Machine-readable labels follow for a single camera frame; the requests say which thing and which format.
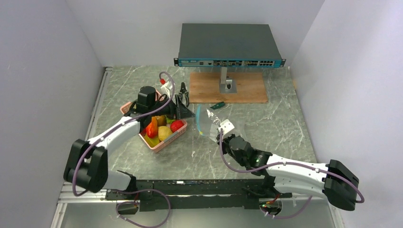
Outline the clear zip top bag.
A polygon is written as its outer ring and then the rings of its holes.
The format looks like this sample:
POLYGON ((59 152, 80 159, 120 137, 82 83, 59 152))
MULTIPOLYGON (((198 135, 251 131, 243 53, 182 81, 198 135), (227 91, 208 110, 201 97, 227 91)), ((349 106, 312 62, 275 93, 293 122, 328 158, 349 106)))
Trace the clear zip top bag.
MULTIPOLYGON (((206 136, 214 142, 218 141, 217 136, 221 135, 221 133, 218 132, 219 125, 226 119, 222 118, 217 110, 212 110, 208 106, 199 104, 197 105, 195 120, 200 135, 206 136)), ((234 133, 234 131, 235 129, 226 135, 222 134, 223 138, 228 137, 234 133)))

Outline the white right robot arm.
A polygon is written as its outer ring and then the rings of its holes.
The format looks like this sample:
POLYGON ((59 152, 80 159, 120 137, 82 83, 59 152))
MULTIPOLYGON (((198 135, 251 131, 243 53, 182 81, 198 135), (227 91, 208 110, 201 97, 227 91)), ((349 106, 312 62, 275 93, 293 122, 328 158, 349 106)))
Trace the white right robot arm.
POLYGON ((342 162, 311 163, 287 159, 255 149, 241 136, 216 136, 224 164, 238 173, 264 176, 262 192, 267 197, 298 193, 328 200, 342 210, 353 211, 365 202, 358 189, 359 178, 342 162))

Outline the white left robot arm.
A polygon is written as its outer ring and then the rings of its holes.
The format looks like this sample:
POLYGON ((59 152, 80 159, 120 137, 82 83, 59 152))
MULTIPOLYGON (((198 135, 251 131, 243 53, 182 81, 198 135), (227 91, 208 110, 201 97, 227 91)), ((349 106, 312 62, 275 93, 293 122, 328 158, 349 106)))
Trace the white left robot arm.
POLYGON ((112 127, 91 139, 73 142, 63 178, 73 184, 76 196, 80 195, 77 186, 93 193, 101 189, 118 190, 118 194, 126 200, 136 195, 136 177, 124 171, 111 171, 108 157, 125 141, 145 131, 151 124, 157 124, 157 120, 153 120, 155 117, 179 122, 195 117, 182 103, 188 97, 173 92, 172 89, 169 95, 158 95, 154 87, 144 86, 123 117, 112 127))

